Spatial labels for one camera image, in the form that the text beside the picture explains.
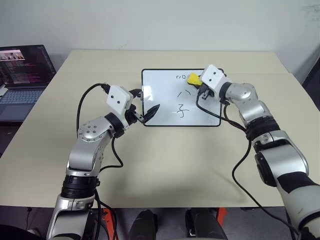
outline white wall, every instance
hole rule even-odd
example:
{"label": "white wall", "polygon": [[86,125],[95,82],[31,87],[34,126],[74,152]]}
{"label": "white wall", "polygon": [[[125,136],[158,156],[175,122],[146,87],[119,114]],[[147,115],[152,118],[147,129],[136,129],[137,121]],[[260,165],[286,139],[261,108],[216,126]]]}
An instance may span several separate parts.
{"label": "white wall", "polygon": [[302,82],[319,56],[319,0],[0,0],[0,46],[274,51]]}

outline window on laptop screen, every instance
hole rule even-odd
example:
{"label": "window on laptop screen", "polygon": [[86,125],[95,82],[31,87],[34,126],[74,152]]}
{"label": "window on laptop screen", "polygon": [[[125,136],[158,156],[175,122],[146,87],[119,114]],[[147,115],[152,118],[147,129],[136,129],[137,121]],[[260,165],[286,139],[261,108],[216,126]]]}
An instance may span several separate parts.
{"label": "window on laptop screen", "polygon": [[0,47],[0,77],[8,87],[46,86],[55,74],[43,45]]}

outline yellow sponge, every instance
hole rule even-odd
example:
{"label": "yellow sponge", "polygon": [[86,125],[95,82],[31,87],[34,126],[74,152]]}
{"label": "yellow sponge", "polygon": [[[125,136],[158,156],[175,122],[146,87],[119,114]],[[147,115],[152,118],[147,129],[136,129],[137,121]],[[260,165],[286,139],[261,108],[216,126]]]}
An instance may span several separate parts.
{"label": "yellow sponge", "polygon": [[195,86],[200,86],[202,84],[202,82],[200,81],[200,77],[194,72],[190,73],[187,79],[187,83]]}

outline robotic arm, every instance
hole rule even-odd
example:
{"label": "robotic arm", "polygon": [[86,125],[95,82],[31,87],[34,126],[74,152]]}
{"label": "robotic arm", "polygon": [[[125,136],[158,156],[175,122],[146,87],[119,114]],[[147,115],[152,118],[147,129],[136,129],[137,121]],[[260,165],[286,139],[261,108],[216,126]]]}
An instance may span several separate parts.
{"label": "robotic arm", "polygon": [[209,65],[200,76],[201,97],[209,91],[225,104],[236,105],[256,152],[255,161],[262,181],[276,187],[293,226],[300,232],[320,237],[320,185],[309,177],[307,161],[285,131],[281,130],[255,87],[248,83],[232,83],[225,74]]}
{"label": "robotic arm", "polygon": [[104,150],[112,138],[122,136],[137,120],[146,123],[160,105],[148,110],[142,117],[132,104],[140,89],[127,91],[123,87],[107,84],[107,105],[110,113],[82,124],[77,131],[66,167],[61,194],[58,195],[49,224],[47,239],[92,239],[95,217],[91,207],[95,200],[98,174],[104,159]]}

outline floor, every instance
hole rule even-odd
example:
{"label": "floor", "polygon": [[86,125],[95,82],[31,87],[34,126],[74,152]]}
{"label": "floor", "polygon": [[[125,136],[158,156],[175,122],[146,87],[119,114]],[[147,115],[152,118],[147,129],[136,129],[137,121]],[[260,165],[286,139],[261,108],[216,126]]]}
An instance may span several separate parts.
{"label": "floor", "polygon": [[[136,216],[142,208],[118,208],[118,236],[127,239],[127,234]],[[158,216],[157,240],[170,240],[186,237],[185,212],[187,208],[151,208]],[[283,207],[269,207],[268,210],[286,218]],[[46,236],[53,208],[33,207],[28,218],[28,229],[38,229],[42,237]],[[26,228],[26,207],[0,206],[0,224]],[[266,215],[260,209],[242,210],[238,207],[227,208],[223,229],[229,240],[290,240],[286,226]],[[106,240],[103,229],[100,240]]]}

